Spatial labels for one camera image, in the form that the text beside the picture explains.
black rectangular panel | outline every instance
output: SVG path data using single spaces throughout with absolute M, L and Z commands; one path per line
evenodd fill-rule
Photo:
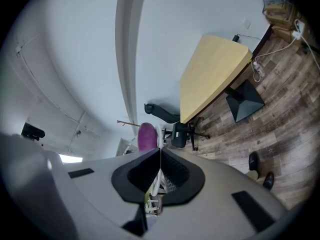
M 94 170 L 87 168 L 68 172 L 71 179 L 94 173 Z
M 246 191 L 233 193 L 232 197 L 257 232 L 265 230 L 275 222 L 265 209 Z

white wall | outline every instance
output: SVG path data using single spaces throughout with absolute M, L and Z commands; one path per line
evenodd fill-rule
M 144 103 L 180 111 L 179 82 L 202 35 L 261 39 L 269 27 L 262 9 L 263 0 L 144 0 L 136 55 L 138 123 L 165 124 L 146 114 Z M 242 25 L 245 17 L 249 29 Z M 240 37 L 240 42 L 253 51 L 259 40 Z
M 83 161 L 113 158 L 117 155 L 121 138 L 130 143 L 131 137 L 131 134 L 105 131 L 96 145 L 94 155 L 84 158 Z
M 130 123 L 136 123 L 136 55 L 140 16 L 144 0 L 117 0 L 115 54 L 123 100 Z M 132 126 L 134 135 L 138 128 Z
M 21 83 L 3 53 L 0 65 L 0 132 L 20 135 L 37 98 Z
M 44 130 L 45 137 L 36 142 L 44 149 L 92 156 L 105 129 L 71 96 L 56 72 L 45 42 L 43 4 L 32 0 L 25 7 L 1 48 L 0 131 L 20 135 L 28 122 Z
M 115 20 L 118 0 L 46 0 L 46 45 L 72 96 L 109 131 L 132 134 L 119 81 Z

power strip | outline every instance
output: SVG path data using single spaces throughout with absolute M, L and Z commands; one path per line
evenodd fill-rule
M 292 36 L 295 39 L 300 40 L 301 36 L 303 35 L 304 30 L 305 30 L 305 24 L 301 20 L 297 20 L 296 21 L 296 26 L 298 28 L 298 31 L 297 30 L 293 31 L 292 32 Z

stick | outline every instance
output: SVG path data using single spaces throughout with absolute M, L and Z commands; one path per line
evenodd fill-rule
M 116 122 L 117 122 L 117 123 L 123 123 L 123 126 L 124 126 L 124 125 L 130 125 L 130 126 L 140 127 L 140 125 L 134 124 L 134 123 L 130 123 L 130 122 L 124 122 L 124 121 L 119 121 L 119 120 L 117 120 Z

shoe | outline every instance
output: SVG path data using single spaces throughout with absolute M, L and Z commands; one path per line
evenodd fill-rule
M 258 162 L 259 162 L 258 153 L 254 151 L 249 155 L 249 170 L 258 171 Z
M 263 186 L 270 191 L 274 185 L 274 182 L 275 182 L 275 175 L 272 171 L 269 171 L 268 174 L 265 176 Z

